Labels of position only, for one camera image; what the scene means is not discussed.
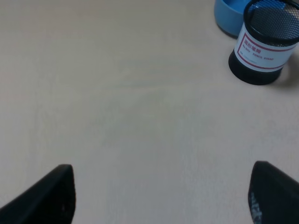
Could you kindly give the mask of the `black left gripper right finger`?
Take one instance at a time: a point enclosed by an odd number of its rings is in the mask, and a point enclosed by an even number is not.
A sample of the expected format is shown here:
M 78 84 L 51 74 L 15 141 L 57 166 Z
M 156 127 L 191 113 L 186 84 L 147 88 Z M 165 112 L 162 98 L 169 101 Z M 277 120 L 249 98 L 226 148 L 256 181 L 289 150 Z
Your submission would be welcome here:
M 254 224 L 297 224 L 299 183 L 267 161 L 256 161 L 248 204 Z

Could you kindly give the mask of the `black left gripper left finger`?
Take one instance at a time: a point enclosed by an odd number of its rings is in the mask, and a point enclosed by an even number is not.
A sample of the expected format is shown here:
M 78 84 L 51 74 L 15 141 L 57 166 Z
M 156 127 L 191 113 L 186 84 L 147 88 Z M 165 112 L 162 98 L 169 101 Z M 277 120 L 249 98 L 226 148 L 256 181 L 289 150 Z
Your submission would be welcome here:
M 0 209 L 2 224 L 70 224 L 76 209 L 73 166 L 61 164 Z

